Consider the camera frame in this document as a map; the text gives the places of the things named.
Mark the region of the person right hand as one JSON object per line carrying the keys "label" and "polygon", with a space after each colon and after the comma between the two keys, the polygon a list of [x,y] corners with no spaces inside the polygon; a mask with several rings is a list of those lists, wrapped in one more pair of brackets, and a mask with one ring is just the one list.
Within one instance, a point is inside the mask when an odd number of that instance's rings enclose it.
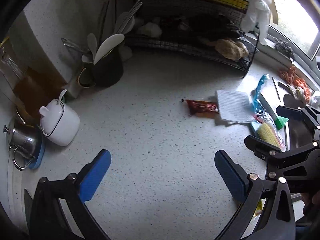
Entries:
{"label": "person right hand", "polygon": [[305,216],[310,216],[319,210],[319,191],[315,194],[301,193],[300,195],[301,200],[304,203],[303,214]]}

